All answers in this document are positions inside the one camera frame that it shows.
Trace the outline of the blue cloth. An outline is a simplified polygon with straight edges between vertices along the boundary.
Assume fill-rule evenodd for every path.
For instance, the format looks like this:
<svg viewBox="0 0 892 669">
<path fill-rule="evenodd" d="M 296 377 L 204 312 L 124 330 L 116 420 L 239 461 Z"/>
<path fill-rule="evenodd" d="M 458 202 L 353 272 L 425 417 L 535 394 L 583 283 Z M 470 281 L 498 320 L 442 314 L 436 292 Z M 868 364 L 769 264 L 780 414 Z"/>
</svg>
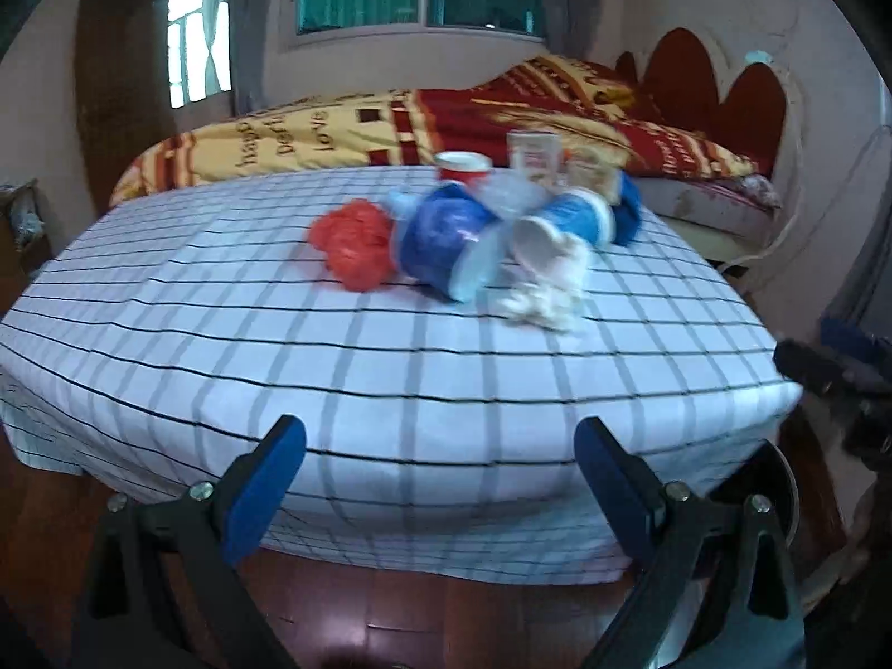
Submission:
<svg viewBox="0 0 892 669">
<path fill-rule="evenodd" d="M 641 215 L 641 195 L 638 187 L 623 171 L 618 172 L 618 196 L 620 201 L 612 207 L 615 224 L 614 243 L 617 246 L 629 246 L 637 237 L 643 223 L 643 215 Z"/>
</svg>

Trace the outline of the white tissue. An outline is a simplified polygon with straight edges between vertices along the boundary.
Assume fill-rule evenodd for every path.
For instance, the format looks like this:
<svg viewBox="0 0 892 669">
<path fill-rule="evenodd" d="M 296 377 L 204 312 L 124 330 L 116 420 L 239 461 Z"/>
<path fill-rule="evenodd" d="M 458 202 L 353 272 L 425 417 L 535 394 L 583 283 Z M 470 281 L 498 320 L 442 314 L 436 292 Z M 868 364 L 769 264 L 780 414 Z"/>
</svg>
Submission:
<svg viewBox="0 0 892 669">
<path fill-rule="evenodd" d="M 585 300 L 585 284 L 593 251 L 573 234 L 556 242 L 520 243 L 512 257 L 523 276 L 499 302 L 502 313 L 554 332 L 570 332 Z"/>
</svg>

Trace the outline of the small blue paper cup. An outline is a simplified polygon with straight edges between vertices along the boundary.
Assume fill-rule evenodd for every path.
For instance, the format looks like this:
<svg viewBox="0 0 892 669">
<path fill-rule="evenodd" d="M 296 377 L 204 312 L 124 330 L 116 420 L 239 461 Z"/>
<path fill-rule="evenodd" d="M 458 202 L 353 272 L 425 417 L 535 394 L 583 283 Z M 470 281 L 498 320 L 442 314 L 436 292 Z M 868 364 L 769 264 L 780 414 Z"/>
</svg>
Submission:
<svg viewBox="0 0 892 669">
<path fill-rule="evenodd" d="M 535 278 L 571 290 L 584 282 L 594 251 L 614 237 L 608 201 L 591 190 L 569 189 L 514 222 L 510 252 Z"/>
</svg>

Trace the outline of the beige cloth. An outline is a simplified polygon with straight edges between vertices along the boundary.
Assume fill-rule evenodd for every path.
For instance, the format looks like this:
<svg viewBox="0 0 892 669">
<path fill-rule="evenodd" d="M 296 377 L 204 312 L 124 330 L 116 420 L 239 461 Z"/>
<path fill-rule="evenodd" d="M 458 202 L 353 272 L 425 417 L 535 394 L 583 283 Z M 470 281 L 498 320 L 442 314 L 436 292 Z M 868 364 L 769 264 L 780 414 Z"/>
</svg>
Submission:
<svg viewBox="0 0 892 669">
<path fill-rule="evenodd" d="M 567 149 L 564 153 L 564 164 L 567 186 L 597 193 L 610 206 L 620 204 L 623 172 L 606 163 L 594 148 Z"/>
</svg>

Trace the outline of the red white drink carton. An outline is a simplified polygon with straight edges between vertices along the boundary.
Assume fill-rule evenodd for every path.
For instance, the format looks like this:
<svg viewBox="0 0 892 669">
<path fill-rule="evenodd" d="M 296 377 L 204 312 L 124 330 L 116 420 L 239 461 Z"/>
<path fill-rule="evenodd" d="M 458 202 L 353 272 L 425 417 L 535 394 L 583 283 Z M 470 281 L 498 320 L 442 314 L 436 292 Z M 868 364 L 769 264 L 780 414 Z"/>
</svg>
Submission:
<svg viewBox="0 0 892 669">
<path fill-rule="evenodd" d="M 512 130 L 506 134 L 508 163 L 526 178 L 555 178 L 561 163 L 558 134 L 537 130 Z"/>
</svg>

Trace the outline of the clear plastic bag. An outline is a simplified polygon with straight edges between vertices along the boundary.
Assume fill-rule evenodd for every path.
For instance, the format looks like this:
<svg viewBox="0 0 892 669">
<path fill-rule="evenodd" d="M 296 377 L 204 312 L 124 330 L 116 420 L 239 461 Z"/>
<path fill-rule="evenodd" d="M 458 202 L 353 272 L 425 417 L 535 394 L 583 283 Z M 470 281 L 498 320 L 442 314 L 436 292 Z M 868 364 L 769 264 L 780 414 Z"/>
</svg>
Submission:
<svg viewBox="0 0 892 669">
<path fill-rule="evenodd" d="M 478 185 L 476 198 L 502 221 L 516 221 L 546 206 L 552 193 L 514 171 L 491 171 Z"/>
</svg>

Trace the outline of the large blue paper cup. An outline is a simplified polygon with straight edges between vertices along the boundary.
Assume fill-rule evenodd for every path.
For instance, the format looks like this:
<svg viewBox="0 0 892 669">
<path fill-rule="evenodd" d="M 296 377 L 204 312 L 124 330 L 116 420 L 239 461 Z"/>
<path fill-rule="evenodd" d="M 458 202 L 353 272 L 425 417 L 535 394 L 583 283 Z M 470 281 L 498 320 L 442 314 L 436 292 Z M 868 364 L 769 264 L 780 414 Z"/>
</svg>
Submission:
<svg viewBox="0 0 892 669">
<path fill-rule="evenodd" d="M 496 277 L 506 251 L 505 222 L 459 181 L 425 195 L 391 190 L 391 257 L 408 278 L 467 304 Z"/>
</svg>

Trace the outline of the red paper cup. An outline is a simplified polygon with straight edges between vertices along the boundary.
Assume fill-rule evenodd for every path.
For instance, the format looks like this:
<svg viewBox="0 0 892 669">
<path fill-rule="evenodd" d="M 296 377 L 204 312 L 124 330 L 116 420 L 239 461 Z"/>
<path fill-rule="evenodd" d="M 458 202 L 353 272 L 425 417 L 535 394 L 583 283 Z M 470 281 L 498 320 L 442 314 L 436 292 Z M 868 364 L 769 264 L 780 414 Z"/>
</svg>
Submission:
<svg viewBox="0 0 892 669">
<path fill-rule="evenodd" d="M 493 162 L 473 151 L 440 151 L 434 156 L 434 166 L 440 180 L 473 186 L 490 174 Z"/>
</svg>

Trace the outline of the red plastic bag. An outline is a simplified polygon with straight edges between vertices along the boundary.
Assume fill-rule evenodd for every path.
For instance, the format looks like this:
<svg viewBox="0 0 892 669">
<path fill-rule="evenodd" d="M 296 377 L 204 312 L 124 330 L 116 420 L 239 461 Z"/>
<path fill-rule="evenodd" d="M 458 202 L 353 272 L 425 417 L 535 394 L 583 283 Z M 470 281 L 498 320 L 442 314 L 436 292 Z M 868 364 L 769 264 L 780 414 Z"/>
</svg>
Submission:
<svg viewBox="0 0 892 669">
<path fill-rule="evenodd" d="M 381 287 L 396 273 L 390 239 L 395 222 L 368 200 L 352 200 L 310 226 L 308 243 L 325 257 L 325 266 L 348 292 Z"/>
</svg>

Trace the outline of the white bed mattress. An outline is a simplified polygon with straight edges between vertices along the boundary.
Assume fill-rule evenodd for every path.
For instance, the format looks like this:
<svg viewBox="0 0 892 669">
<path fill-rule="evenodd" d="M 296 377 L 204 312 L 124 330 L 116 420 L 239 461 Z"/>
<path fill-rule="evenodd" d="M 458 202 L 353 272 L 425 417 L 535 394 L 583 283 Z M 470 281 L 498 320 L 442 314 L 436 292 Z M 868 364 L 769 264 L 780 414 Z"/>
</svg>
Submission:
<svg viewBox="0 0 892 669">
<path fill-rule="evenodd" d="M 634 178 L 632 183 L 644 206 L 697 254 L 712 263 L 726 263 L 762 251 L 783 215 L 769 181 L 758 178 L 750 187 L 747 180 Z"/>
</svg>

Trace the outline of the white checkered tablecloth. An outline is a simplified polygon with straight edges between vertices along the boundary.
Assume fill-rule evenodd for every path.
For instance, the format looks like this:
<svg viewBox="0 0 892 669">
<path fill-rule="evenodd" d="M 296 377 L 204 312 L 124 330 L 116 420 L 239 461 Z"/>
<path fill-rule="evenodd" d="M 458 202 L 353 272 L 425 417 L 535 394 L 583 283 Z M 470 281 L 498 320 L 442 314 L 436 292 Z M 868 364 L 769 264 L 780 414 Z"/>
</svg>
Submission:
<svg viewBox="0 0 892 669">
<path fill-rule="evenodd" d="M 17 458 L 153 503 L 293 415 L 307 454 L 270 548 L 487 583 L 615 580 L 626 557 L 576 467 L 576 424 L 599 418 L 706 492 L 800 390 L 759 317 L 655 216 L 595 257 L 569 334 L 505 319 L 509 273 L 467 304 L 405 279 L 343 290 L 307 243 L 314 219 L 434 183 L 428 168 L 295 172 L 115 207 L 3 317 Z"/>
</svg>

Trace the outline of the red heart-shaped headboard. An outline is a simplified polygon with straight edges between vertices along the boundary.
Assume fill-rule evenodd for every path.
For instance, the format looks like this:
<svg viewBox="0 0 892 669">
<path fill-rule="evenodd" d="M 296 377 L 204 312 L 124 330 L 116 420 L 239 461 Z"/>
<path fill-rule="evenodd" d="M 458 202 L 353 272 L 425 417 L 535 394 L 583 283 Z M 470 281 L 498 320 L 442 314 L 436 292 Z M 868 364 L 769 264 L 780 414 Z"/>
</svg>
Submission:
<svg viewBox="0 0 892 669">
<path fill-rule="evenodd" d="M 630 51 L 618 56 L 615 70 L 637 87 L 647 112 L 664 124 L 706 136 L 752 159 L 759 174 L 773 175 L 788 100 L 768 65 L 747 65 L 721 95 L 706 45 L 691 30 L 676 27 L 659 40 L 643 76 Z"/>
</svg>

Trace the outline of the red and yellow quilt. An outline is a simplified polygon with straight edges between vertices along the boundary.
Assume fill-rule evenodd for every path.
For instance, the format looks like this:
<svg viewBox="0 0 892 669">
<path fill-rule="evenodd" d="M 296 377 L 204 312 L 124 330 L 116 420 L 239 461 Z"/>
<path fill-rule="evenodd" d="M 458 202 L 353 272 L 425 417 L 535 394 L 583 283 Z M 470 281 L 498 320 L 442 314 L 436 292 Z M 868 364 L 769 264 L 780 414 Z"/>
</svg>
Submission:
<svg viewBox="0 0 892 669">
<path fill-rule="evenodd" d="M 277 172 L 429 166 L 440 151 L 510 163 L 508 134 L 556 134 L 638 177 L 745 177 L 765 160 L 665 121 L 643 89 L 590 61 L 546 53 L 469 89 L 307 97 L 174 134 L 145 149 L 109 202 Z"/>
</svg>

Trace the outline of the dark wooden door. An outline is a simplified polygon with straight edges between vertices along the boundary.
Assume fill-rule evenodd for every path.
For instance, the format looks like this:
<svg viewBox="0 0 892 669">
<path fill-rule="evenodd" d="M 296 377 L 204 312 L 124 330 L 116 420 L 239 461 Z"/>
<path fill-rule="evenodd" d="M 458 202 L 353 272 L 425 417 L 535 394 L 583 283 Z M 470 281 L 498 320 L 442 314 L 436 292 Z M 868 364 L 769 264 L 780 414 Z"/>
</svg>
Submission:
<svg viewBox="0 0 892 669">
<path fill-rule="evenodd" d="M 77 132 L 92 204 L 109 210 L 133 160 L 176 130 L 163 91 L 153 0 L 80 0 L 74 38 Z"/>
</svg>

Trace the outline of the bright side window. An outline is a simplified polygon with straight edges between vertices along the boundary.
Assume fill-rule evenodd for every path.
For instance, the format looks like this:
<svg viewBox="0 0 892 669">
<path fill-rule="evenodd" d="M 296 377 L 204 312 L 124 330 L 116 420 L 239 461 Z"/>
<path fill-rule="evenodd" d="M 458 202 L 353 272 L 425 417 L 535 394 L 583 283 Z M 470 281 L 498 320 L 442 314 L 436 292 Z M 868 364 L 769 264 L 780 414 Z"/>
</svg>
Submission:
<svg viewBox="0 0 892 669">
<path fill-rule="evenodd" d="M 166 0 L 169 104 L 231 91 L 228 0 Z"/>
</svg>

